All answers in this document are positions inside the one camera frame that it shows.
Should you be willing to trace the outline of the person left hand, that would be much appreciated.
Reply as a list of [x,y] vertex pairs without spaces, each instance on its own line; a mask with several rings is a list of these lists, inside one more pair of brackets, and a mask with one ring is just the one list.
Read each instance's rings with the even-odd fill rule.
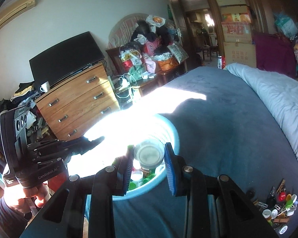
[[50,198],[47,181],[31,189],[24,189],[20,184],[5,187],[3,195],[6,205],[20,214],[26,214],[31,211],[28,204],[29,200],[31,200],[36,207],[42,208]]

